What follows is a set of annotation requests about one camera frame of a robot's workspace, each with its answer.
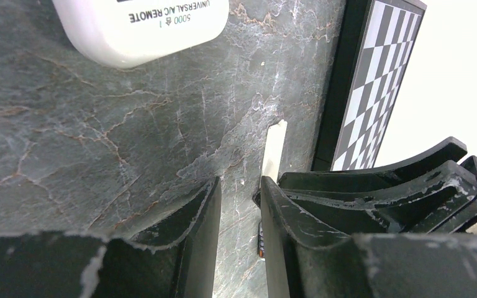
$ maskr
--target checkered pattern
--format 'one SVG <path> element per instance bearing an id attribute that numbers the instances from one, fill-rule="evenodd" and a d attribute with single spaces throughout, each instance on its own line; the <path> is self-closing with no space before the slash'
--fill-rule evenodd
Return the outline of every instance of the checkered pattern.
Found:
<path id="1" fill-rule="evenodd" d="M 413 12 L 374 3 L 332 171 L 374 166 L 420 21 Z"/>

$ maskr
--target curved black plastic piece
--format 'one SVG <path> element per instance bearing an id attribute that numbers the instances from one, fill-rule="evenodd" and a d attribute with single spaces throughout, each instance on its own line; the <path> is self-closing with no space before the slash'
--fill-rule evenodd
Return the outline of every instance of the curved black plastic piece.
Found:
<path id="1" fill-rule="evenodd" d="M 261 189 L 270 297 L 477 297 L 476 235 L 347 237 L 271 178 Z"/>
<path id="2" fill-rule="evenodd" d="M 391 165 L 350 171 L 284 173 L 279 185 L 288 189 L 316 191 L 375 191 L 415 179 L 448 160 L 458 162 L 466 154 L 465 144 L 448 137 L 421 154 Z"/>
<path id="3" fill-rule="evenodd" d="M 476 178 L 448 161 L 407 183 L 370 192 L 283 189 L 326 224 L 347 234 L 431 232 L 477 195 Z"/>
<path id="4" fill-rule="evenodd" d="M 133 242 L 73 232 L 0 234 L 0 297 L 212 297 L 219 178 Z"/>
<path id="5" fill-rule="evenodd" d="M 473 173 L 477 179 L 477 157 L 469 156 L 462 164 L 462 167 Z M 438 227 L 438 232 L 452 233 L 464 226 L 466 223 L 475 224 L 471 221 L 477 216 L 477 196 L 469 204 L 454 215 L 450 220 Z"/>
<path id="6" fill-rule="evenodd" d="M 269 296 L 304 297 L 297 248 L 329 246 L 348 235 L 295 204 L 269 177 L 261 178 L 261 193 Z"/>

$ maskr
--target gray marble countertop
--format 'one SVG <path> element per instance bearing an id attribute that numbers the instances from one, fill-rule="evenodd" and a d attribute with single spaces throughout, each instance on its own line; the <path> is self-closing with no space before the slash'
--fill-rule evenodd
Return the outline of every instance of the gray marble countertop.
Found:
<path id="1" fill-rule="evenodd" d="M 72 47 L 50 0 L 0 0 L 0 229 L 128 233 L 220 176 L 214 297 L 267 297 L 266 132 L 288 121 L 280 171 L 309 169 L 343 7 L 231 0 L 215 40 L 120 71 Z"/>

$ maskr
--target white plastic tab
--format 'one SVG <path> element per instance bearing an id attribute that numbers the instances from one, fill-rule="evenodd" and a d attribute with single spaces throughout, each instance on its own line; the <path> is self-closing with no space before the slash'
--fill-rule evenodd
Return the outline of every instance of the white plastic tab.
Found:
<path id="1" fill-rule="evenodd" d="M 266 137 L 261 177 L 268 176 L 275 182 L 277 182 L 279 176 L 279 166 L 281 165 L 287 126 L 288 123 L 281 120 L 268 128 L 268 136 Z"/>
<path id="2" fill-rule="evenodd" d="M 53 0 L 70 42 L 102 65 L 130 68 L 216 38 L 229 0 Z"/>

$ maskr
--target white remote control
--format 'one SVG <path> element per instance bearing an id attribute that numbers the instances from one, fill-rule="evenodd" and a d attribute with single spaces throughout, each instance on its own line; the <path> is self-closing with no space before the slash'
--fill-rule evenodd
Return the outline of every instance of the white remote control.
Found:
<path id="1" fill-rule="evenodd" d="M 52 0 L 70 42 L 102 65 L 131 68 L 216 38 L 229 0 Z"/>

